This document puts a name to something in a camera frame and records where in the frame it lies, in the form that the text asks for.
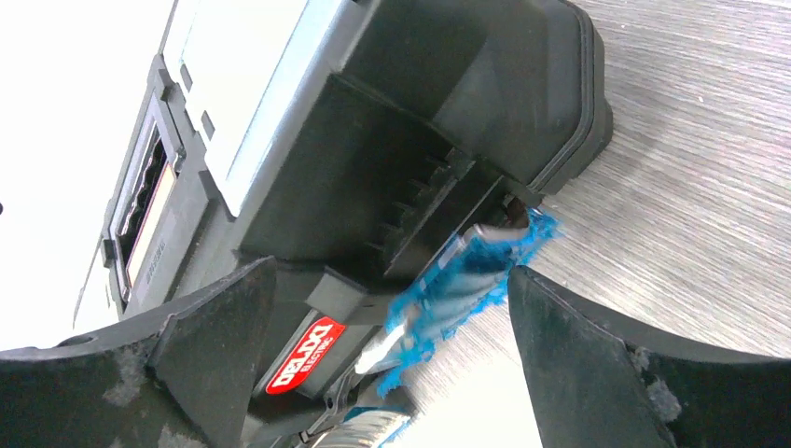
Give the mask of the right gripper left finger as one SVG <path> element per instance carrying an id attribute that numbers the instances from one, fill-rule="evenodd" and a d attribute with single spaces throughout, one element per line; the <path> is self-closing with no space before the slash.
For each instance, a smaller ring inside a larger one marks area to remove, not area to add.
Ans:
<path id="1" fill-rule="evenodd" d="M 1 355 L 5 447 L 236 447 L 276 261 L 72 337 Z"/>

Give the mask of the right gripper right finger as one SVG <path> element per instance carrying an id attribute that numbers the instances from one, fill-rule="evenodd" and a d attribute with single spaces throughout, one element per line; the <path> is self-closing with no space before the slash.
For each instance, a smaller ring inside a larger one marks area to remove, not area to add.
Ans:
<path id="1" fill-rule="evenodd" d="M 546 447 L 786 447 L 790 362 L 690 340 L 520 266 L 508 308 Z"/>

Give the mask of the black plastic toolbox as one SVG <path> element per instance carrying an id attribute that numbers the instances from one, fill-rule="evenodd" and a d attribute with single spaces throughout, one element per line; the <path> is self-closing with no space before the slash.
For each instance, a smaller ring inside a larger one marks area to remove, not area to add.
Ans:
<path id="1" fill-rule="evenodd" d="M 604 42 L 569 1 L 177 1 L 73 314 L 86 333 L 260 258 L 179 392 L 235 447 L 379 447 L 391 300 L 472 226 L 521 228 L 609 143 Z"/>

